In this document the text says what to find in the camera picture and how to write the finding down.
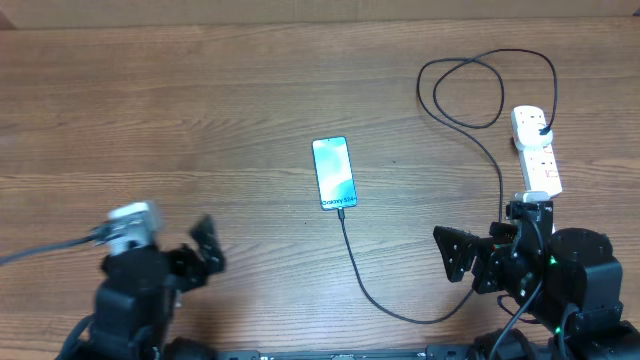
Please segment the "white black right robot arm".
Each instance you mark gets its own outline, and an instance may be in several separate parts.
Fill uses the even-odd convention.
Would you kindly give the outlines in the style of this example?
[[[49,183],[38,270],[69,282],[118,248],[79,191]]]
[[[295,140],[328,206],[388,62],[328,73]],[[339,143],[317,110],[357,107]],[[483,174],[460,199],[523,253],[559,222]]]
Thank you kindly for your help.
[[[512,323],[477,338],[478,359],[636,359],[639,332],[623,320],[623,270],[609,238],[568,228],[544,232],[532,220],[494,223],[481,238],[437,226],[434,239],[450,282],[466,272],[478,294],[505,292],[553,336],[545,349],[527,344]]]

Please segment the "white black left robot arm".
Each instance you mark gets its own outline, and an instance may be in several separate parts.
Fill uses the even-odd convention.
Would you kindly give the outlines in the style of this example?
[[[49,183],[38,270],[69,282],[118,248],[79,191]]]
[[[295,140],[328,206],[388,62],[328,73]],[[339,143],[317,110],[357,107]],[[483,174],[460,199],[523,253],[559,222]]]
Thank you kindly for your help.
[[[157,225],[141,213],[111,220],[100,228],[111,253],[103,259],[105,280],[94,312],[72,329],[60,359],[216,359],[218,352],[184,337],[168,341],[179,297],[204,287],[225,270],[213,218],[205,214],[190,230],[197,244],[163,251]]]

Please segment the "Samsung Galaxy smartphone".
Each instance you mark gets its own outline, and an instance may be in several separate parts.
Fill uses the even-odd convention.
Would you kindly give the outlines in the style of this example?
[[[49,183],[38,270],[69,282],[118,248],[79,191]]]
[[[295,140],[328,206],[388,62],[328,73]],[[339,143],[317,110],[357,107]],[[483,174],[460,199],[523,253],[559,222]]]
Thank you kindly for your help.
[[[358,196],[344,136],[312,141],[312,154],[321,208],[331,211],[355,207]]]

